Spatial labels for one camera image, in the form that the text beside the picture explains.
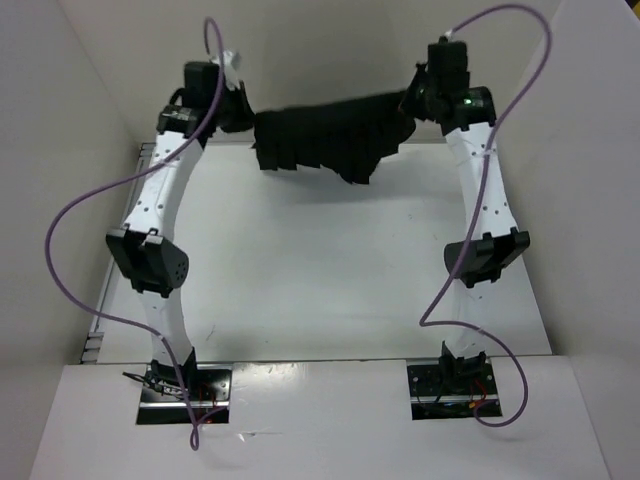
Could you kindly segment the black pleated skirt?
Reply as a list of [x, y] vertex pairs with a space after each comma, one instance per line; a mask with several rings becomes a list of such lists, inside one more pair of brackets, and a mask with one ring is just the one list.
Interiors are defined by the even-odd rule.
[[366, 185], [380, 161], [415, 132], [400, 110], [405, 92], [392, 91], [254, 116], [254, 149], [262, 170], [327, 168], [349, 184]]

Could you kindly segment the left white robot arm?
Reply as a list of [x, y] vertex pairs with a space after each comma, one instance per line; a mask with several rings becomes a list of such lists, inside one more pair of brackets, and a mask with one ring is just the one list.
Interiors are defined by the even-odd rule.
[[198, 87], [177, 90], [159, 114], [156, 147], [136, 203], [123, 226], [106, 234], [106, 243], [122, 276], [141, 302], [153, 330], [151, 372], [147, 381], [163, 382], [176, 399], [192, 397], [199, 387], [195, 348], [188, 338], [181, 287], [189, 271], [188, 255], [174, 244], [175, 224], [191, 174], [208, 139], [222, 129], [244, 132], [253, 111], [242, 81], [228, 84], [214, 115], [199, 136], [171, 161], [205, 119], [212, 91]]

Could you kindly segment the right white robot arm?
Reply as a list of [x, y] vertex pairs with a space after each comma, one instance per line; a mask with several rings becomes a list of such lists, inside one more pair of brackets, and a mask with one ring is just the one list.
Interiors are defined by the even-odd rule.
[[464, 67], [432, 72], [419, 63], [400, 104], [403, 113], [440, 127], [462, 187], [466, 235], [445, 246], [448, 277], [419, 320], [422, 327], [438, 325], [432, 314], [452, 291], [453, 314], [446, 322], [462, 330], [450, 345], [462, 356], [478, 354], [476, 342], [498, 310], [496, 284], [530, 245], [505, 192], [496, 146], [503, 119], [489, 89], [470, 86], [469, 78]]

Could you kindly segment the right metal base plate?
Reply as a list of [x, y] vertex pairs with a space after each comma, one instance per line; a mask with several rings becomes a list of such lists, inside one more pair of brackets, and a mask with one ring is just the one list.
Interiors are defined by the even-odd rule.
[[434, 360], [408, 363], [406, 370], [413, 420], [472, 418], [476, 406], [481, 418], [502, 416], [490, 363], [480, 373], [448, 382]]

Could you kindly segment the metal base plate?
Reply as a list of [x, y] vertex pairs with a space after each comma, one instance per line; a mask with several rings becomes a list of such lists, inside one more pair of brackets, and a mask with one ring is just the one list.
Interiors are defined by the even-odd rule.
[[[141, 383], [137, 425], [189, 424], [190, 417], [180, 389], [165, 382], [150, 385], [142, 375], [127, 374]], [[203, 425], [227, 424], [230, 415], [232, 366], [200, 364], [189, 400], [196, 420]]]
[[502, 416], [490, 363], [480, 373], [448, 382], [434, 360], [408, 363], [406, 370], [413, 420], [472, 418], [476, 406], [481, 418]]

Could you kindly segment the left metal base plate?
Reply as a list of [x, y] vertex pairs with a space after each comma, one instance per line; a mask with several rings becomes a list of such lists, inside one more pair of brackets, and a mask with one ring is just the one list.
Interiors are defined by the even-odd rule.
[[[127, 374], [141, 383], [137, 425], [189, 424], [190, 417], [180, 389], [165, 382], [150, 385], [142, 375]], [[227, 424], [230, 415], [232, 366], [200, 364], [189, 400], [196, 420], [203, 425]]]

